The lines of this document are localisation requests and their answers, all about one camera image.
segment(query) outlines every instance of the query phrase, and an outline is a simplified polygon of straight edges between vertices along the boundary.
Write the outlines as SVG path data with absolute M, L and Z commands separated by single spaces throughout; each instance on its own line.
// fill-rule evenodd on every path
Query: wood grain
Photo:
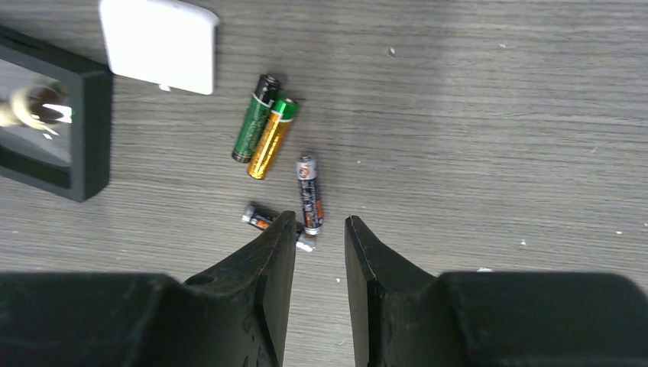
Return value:
M 648 3 L 193 3 L 222 19 L 214 95 L 118 78 L 111 185 L 76 204 L 0 179 L 1 269 L 184 279 L 258 234 L 249 200 L 299 210 L 293 159 L 313 149 L 327 223 L 297 255 L 285 365 L 352 365 L 350 213 L 433 274 L 599 270 L 648 289 Z M 105 61 L 95 2 L 4 0 L 0 22 Z M 229 153 L 267 71 L 303 109 L 258 182 Z

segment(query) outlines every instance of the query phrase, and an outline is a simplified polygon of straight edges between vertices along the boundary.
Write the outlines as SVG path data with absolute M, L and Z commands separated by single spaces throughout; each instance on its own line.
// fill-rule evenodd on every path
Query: black box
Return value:
M 0 175 L 75 201 L 110 178 L 112 73 L 0 26 Z

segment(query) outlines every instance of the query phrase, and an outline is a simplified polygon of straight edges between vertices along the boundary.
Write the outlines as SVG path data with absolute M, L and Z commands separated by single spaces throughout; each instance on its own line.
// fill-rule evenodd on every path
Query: green battery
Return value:
M 248 112 L 245 114 L 243 126 L 232 151 L 232 158 L 238 163 L 248 163 L 252 159 L 267 124 L 267 116 L 270 114 L 272 104 L 277 100 L 280 87 L 279 80 L 272 76 L 262 74 L 259 77 L 259 83 L 252 93 Z

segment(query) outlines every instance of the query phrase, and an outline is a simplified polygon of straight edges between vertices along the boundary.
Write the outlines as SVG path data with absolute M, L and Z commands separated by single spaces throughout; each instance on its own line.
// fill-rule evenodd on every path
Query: aa battery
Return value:
M 290 98 L 281 98 L 274 103 L 264 134 L 248 167 L 248 174 L 251 177 L 263 180 L 267 176 L 298 108 L 297 102 Z
M 261 75 L 257 88 L 252 93 L 248 112 L 245 113 L 243 126 L 238 133 L 232 158 L 239 163 L 248 163 L 261 139 L 267 124 L 272 104 L 277 99 L 281 83 L 272 76 Z
M 256 229 L 265 230 L 276 218 L 277 214 L 250 205 L 245 208 L 241 221 L 255 227 Z M 297 223 L 297 248 L 306 252 L 311 252 L 315 248 L 315 244 L 315 238 L 307 235 L 304 232 L 303 225 Z
M 297 180 L 300 185 L 300 198 L 304 215 L 304 232 L 318 235 L 324 224 L 322 194 L 317 183 L 317 160 L 310 154 L 303 154 L 297 160 Z

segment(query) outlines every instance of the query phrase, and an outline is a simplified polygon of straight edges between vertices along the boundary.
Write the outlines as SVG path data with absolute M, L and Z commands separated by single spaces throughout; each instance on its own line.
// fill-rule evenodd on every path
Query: gold battery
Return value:
M 263 136 L 248 167 L 248 174 L 252 178 L 263 180 L 267 176 L 286 135 L 288 135 L 298 106 L 297 102 L 290 98 L 281 98 L 274 103 Z

